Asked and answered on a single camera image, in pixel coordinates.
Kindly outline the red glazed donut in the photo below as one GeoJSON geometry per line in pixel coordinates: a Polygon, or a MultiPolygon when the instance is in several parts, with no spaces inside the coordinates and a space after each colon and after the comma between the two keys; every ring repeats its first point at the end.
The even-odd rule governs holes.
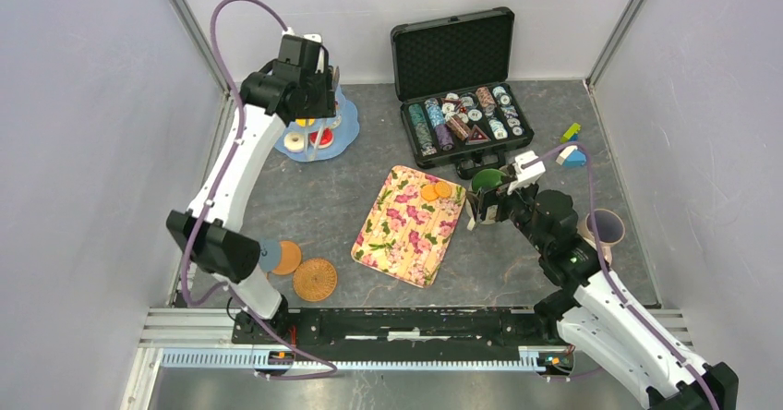
{"type": "Polygon", "coordinates": [[[317,150],[329,148],[334,142],[334,134],[330,128],[324,128],[308,135],[310,144],[317,150]]]}

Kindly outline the round orange biscuit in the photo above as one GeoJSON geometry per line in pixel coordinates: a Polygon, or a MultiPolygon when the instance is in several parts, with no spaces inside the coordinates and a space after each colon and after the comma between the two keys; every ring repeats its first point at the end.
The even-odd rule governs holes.
{"type": "Polygon", "coordinates": [[[421,188],[420,191],[421,198],[424,201],[432,202],[439,198],[439,194],[436,189],[435,184],[429,184],[421,188]]]}
{"type": "Polygon", "coordinates": [[[434,193],[441,199],[449,198],[452,195],[452,186],[445,181],[439,181],[432,187],[434,193]]]}

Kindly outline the white glazed donut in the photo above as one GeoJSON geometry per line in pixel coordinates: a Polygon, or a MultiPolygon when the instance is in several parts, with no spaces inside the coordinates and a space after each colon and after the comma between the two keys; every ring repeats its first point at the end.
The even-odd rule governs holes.
{"type": "Polygon", "coordinates": [[[301,153],[309,147],[309,138],[299,132],[288,132],[283,138],[283,145],[290,153],[301,153]]]}

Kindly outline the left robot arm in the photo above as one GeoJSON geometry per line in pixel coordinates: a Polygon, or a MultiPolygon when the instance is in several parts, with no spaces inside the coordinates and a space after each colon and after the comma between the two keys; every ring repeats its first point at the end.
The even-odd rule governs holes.
{"type": "Polygon", "coordinates": [[[199,304],[187,288],[188,269],[196,265],[256,318],[254,329],[268,343],[288,335],[290,319],[259,265],[261,243],[240,230],[253,186],[285,129],[298,119],[335,115],[333,74],[320,35],[287,31],[277,58],[241,82],[229,135],[199,193],[185,211],[170,211],[165,223],[183,252],[179,280],[186,304],[199,304]]]}

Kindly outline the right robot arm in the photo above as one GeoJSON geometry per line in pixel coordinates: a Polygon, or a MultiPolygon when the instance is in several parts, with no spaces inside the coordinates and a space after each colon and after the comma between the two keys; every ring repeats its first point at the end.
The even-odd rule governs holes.
{"type": "Polygon", "coordinates": [[[471,223],[512,223],[557,288],[534,307],[536,337],[584,351],[644,409],[736,408],[735,371],[686,347],[627,290],[597,242],[578,233],[572,197],[540,189],[545,170],[524,152],[476,172],[467,192],[471,223]]]}

